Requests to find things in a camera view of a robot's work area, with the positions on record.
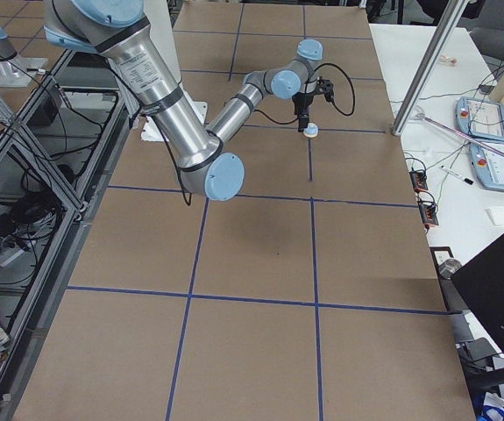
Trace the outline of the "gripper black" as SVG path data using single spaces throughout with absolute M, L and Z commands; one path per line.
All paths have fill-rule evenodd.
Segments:
M 297 116 L 298 132 L 304 132 L 309 125 L 309 106 L 313 103 L 315 94 L 312 92 L 298 92 L 292 96 Z

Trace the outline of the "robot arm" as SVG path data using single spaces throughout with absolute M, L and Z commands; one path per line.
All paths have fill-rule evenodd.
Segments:
M 307 90 L 323 58 L 315 39 L 298 44 L 281 68 L 248 74 L 220 114 L 204 125 L 151 40 L 151 23 L 141 1 L 47 1 L 47 40 L 62 48 L 99 54 L 114 62 L 143 114 L 161 130 L 182 189 L 226 201 L 241 189 L 245 167 L 225 143 L 238 132 L 265 96 L 289 99 Z

